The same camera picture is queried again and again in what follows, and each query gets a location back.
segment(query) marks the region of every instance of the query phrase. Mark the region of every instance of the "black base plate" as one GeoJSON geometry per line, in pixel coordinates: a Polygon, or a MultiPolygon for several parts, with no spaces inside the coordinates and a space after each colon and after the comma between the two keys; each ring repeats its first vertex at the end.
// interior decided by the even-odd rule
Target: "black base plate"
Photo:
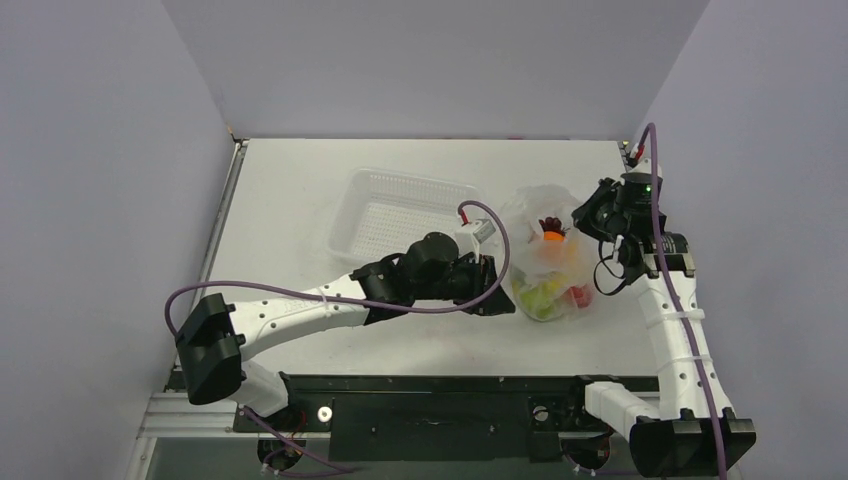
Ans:
{"type": "MultiPolygon", "coordinates": [[[[307,418],[303,432],[331,432],[337,461],[471,461],[528,457],[560,461],[559,432],[607,427],[582,411],[589,377],[376,377],[293,375],[291,405],[266,420],[280,431],[307,418]],[[321,407],[333,411],[318,420],[321,407]],[[533,418],[544,406],[547,419],[533,418]]],[[[656,377],[613,380],[632,392],[657,392],[656,377]]],[[[233,430],[263,430],[236,415],[233,430]]]]}

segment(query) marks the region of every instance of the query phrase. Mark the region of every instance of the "screw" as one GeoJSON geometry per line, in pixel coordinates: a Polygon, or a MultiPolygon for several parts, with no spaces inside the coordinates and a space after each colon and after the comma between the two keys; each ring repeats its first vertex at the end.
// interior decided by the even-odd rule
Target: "screw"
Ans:
{"type": "Polygon", "coordinates": [[[533,418],[537,422],[545,422],[548,420],[548,409],[543,406],[538,406],[533,409],[533,418]]]}

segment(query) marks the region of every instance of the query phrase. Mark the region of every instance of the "wire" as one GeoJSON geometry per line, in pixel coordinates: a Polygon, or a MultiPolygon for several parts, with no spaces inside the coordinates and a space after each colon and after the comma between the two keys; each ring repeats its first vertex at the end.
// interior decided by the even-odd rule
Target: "wire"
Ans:
{"type": "Polygon", "coordinates": [[[609,265],[607,265],[607,260],[612,260],[612,254],[607,257],[604,257],[604,243],[605,242],[598,242],[598,258],[601,259],[601,264],[604,266],[604,268],[607,269],[607,272],[609,272],[610,275],[619,280],[624,280],[624,273],[622,273],[621,275],[617,275],[613,273],[612,269],[609,268],[609,265]]]}
{"type": "Polygon", "coordinates": [[[295,428],[294,431],[292,432],[291,439],[294,440],[295,434],[300,432],[300,430],[305,426],[306,426],[306,412],[301,410],[300,411],[300,423],[297,425],[297,428],[295,428]]]}
{"type": "Polygon", "coordinates": [[[280,455],[282,453],[285,453],[286,448],[291,448],[291,447],[285,446],[283,448],[278,448],[278,449],[274,450],[273,452],[269,453],[268,455],[265,455],[265,459],[262,460],[262,463],[265,464],[265,465],[271,465],[271,461],[274,460],[274,457],[276,457],[277,455],[280,455]]]}
{"type": "MultiPolygon", "coordinates": [[[[613,430],[612,427],[610,427],[610,429],[607,433],[604,433],[602,435],[598,435],[597,437],[594,437],[594,438],[590,438],[589,440],[603,438],[604,441],[607,443],[607,447],[609,447],[609,439],[614,434],[615,434],[615,430],[613,430]]],[[[634,471],[602,470],[602,469],[595,470],[595,469],[592,469],[592,468],[583,467],[579,463],[575,462],[574,459],[571,458],[568,455],[568,453],[566,453],[567,446],[568,446],[567,444],[563,444],[563,446],[562,446],[562,456],[565,457],[565,459],[568,460],[568,462],[570,464],[574,465],[574,473],[575,474],[577,474],[578,472],[582,472],[582,473],[585,473],[587,475],[591,475],[593,477],[596,476],[596,475],[597,476],[606,476],[606,477],[628,477],[628,476],[639,475],[639,472],[634,472],[634,471]]]]}
{"type": "Polygon", "coordinates": [[[598,267],[603,265],[604,267],[606,267],[607,270],[609,270],[609,267],[606,264],[607,260],[612,260],[612,255],[607,255],[606,257],[603,257],[602,259],[600,259],[598,261],[598,263],[595,264],[595,269],[592,271],[592,282],[595,284],[595,290],[597,290],[598,293],[600,293],[601,295],[603,295],[605,297],[612,297],[613,295],[617,295],[619,292],[624,290],[624,287],[626,287],[628,284],[627,284],[627,280],[624,277],[618,277],[616,275],[613,275],[613,277],[621,280],[621,282],[619,282],[618,286],[615,287],[611,292],[605,292],[601,289],[600,284],[598,284],[598,267]]]}
{"type": "MultiPolygon", "coordinates": [[[[298,445],[297,443],[295,443],[293,440],[289,440],[288,438],[285,437],[285,435],[281,434],[276,429],[274,429],[274,427],[272,427],[271,425],[268,425],[268,423],[265,422],[265,420],[262,420],[262,417],[260,417],[259,414],[254,412],[252,408],[245,405],[241,408],[240,413],[244,413],[244,416],[253,420],[254,423],[256,423],[257,425],[259,425],[260,427],[265,429],[268,433],[273,435],[277,440],[283,442],[283,444],[288,446],[289,448],[292,448],[292,449],[300,452],[301,454],[306,455],[307,457],[315,460],[318,463],[324,464],[324,465],[326,465],[330,468],[334,468],[334,469],[337,470],[337,472],[317,472],[317,473],[280,472],[280,475],[297,477],[297,478],[320,478],[320,477],[328,477],[328,476],[332,476],[332,475],[340,475],[342,473],[353,473],[354,472],[354,470],[350,467],[345,467],[344,465],[340,465],[338,463],[331,462],[331,461],[327,460],[326,458],[321,457],[320,455],[317,455],[315,453],[310,452],[309,450],[306,450],[305,448],[303,448],[300,445],[298,445]]],[[[268,463],[267,460],[269,459],[269,457],[273,458],[274,455],[275,455],[275,453],[271,452],[269,454],[269,456],[265,457],[266,461],[263,461],[263,463],[267,464],[268,463]]]]}
{"type": "Polygon", "coordinates": [[[574,465],[574,472],[585,473],[586,475],[598,476],[598,477],[632,477],[634,475],[639,475],[639,472],[628,471],[628,470],[604,470],[599,469],[595,470],[592,468],[586,468],[581,466],[579,463],[575,462],[574,459],[568,456],[567,453],[563,452],[562,454],[568,463],[574,465]]]}
{"type": "MultiPolygon", "coordinates": [[[[657,248],[657,259],[660,264],[665,286],[668,289],[668,294],[671,296],[671,302],[674,308],[683,313],[683,305],[680,303],[680,297],[677,296],[677,291],[674,289],[674,284],[671,281],[671,274],[668,271],[668,263],[665,260],[665,250],[663,247],[662,233],[660,230],[660,205],[659,205],[659,173],[657,157],[657,127],[652,123],[645,126],[645,131],[642,132],[640,145],[645,144],[645,139],[651,137],[651,223],[654,230],[654,243],[657,248]]],[[[707,400],[707,409],[710,411],[710,423],[713,427],[713,435],[716,444],[716,461],[718,463],[718,477],[720,480],[727,480],[727,458],[724,453],[724,439],[721,434],[721,425],[718,420],[718,412],[716,411],[715,398],[713,397],[713,389],[710,386],[710,379],[707,376],[707,371],[704,368],[704,361],[701,360],[701,349],[698,348],[698,341],[695,337],[695,331],[692,329],[692,322],[688,317],[681,317],[683,330],[686,332],[686,338],[689,340],[689,346],[692,349],[692,355],[695,357],[695,368],[698,370],[698,377],[701,380],[701,385],[704,387],[704,396],[707,400]]]]}
{"type": "MultiPolygon", "coordinates": [[[[363,300],[363,299],[360,299],[360,298],[348,298],[348,297],[334,297],[332,303],[359,305],[359,306],[368,307],[368,308],[381,308],[383,310],[392,310],[392,311],[395,311],[395,312],[404,312],[404,313],[443,314],[443,313],[453,313],[453,312],[460,312],[460,311],[463,311],[463,310],[467,310],[467,309],[483,302],[487,298],[489,298],[493,293],[495,293],[495,290],[498,289],[501,282],[503,282],[504,278],[506,277],[507,267],[509,266],[509,255],[510,255],[509,238],[506,235],[506,227],[504,227],[504,224],[503,224],[503,222],[501,222],[501,219],[498,217],[498,215],[495,213],[495,211],[492,210],[490,207],[488,207],[486,204],[484,204],[482,202],[478,202],[477,200],[465,200],[465,201],[463,201],[462,203],[459,204],[459,207],[457,208],[457,212],[460,215],[463,215],[464,214],[463,207],[466,207],[466,206],[469,206],[469,205],[483,210],[490,217],[492,217],[492,220],[495,222],[495,224],[498,226],[498,229],[501,231],[501,237],[503,238],[503,242],[504,242],[504,247],[503,247],[504,261],[503,261],[503,267],[501,269],[501,272],[500,272],[500,274],[498,274],[498,277],[495,279],[495,282],[488,288],[488,290],[483,292],[479,297],[477,297],[473,300],[470,300],[468,302],[465,302],[461,305],[454,305],[454,306],[451,306],[451,307],[439,307],[439,308],[406,307],[406,306],[403,306],[403,305],[392,305],[390,303],[375,302],[375,301],[371,301],[371,300],[363,300]]],[[[313,294],[310,294],[310,293],[298,292],[298,291],[295,291],[295,290],[290,290],[288,288],[275,287],[273,285],[265,285],[265,284],[262,284],[262,283],[244,282],[244,281],[240,281],[240,280],[212,280],[212,281],[208,281],[208,282],[199,282],[199,283],[195,283],[193,285],[187,285],[185,287],[177,289],[165,301],[165,323],[168,325],[168,329],[171,331],[171,333],[175,337],[177,336],[177,329],[176,329],[176,327],[174,327],[174,322],[171,318],[171,305],[174,303],[174,300],[176,300],[180,295],[183,295],[184,293],[191,292],[191,291],[194,291],[194,290],[200,290],[200,289],[203,289],[203,288],[209,288],[209,287],[250,288],[250,289],[254,289],[254,290],[264,290],[266,292],[277,293],[277,294],[284,295],[284,296],[287,296],[287,297],[299,298],[301,300],[310,300],[310,301],[313,301],[313,302],[323,302],[324,301],[324,297],[322,297],[320,295],[313,295],[313,294]]]]}

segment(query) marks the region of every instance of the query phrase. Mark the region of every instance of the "plastic basket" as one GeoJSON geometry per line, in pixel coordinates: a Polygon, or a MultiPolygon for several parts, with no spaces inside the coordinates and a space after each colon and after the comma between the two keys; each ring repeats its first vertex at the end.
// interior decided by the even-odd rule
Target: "plastic basket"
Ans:
{"type": "Polygon", "coordinates": [[[357,170],[336,209],[327,247],[333,256],[358,264],[406,252],[430,232],[451,235],[463,200],[480,200],[480,192],[399,172],[357,170]]]}

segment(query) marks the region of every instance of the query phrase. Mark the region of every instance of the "cable tie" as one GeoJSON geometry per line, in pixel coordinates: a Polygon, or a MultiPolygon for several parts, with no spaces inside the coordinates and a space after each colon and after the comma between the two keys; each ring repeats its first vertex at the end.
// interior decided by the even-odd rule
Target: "cable tie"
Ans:
{"type": "Polygon", "coordinates": [[[701,362],[713,363],[713,357],[711,357],[710,355],[692,355],[692,356],[688,356],[688,357],[680,357],[680,358],[675,358],[673,360],[669,360],[669,361],[665,362],[664,364],[662,364],[662,366],[657,369],[657,373],[660,373],[661,371],[663,371],[666,368],[674,365],[675,363],[683,363],[683,362],[695,363],[698,360],[700,360],[701,362]]]}
{"type": "Polygon", "coordinates": [[[318,287],[315,290],[318,290],[318,295],[321,295],[321,301],[324,302],[324,318],[330,318],[330,304],[327,303],[327,296],[324,295],[324,289],[318,287]]]}
{"type": "Polygon", "coordinates": [[[706,317],[704,311],[700,308],[693,308],[692,310],[686,310],[683,312],[667,312],[661,313],[654,318],[651,318],[646,322],[646,326],[648,329],[651,329],[657,325],[660,325],[663,322],[669,322],[674,320],[683,320],[684,318],[688,318],[689,321],[694,320],[703,320],[706,317]]]}

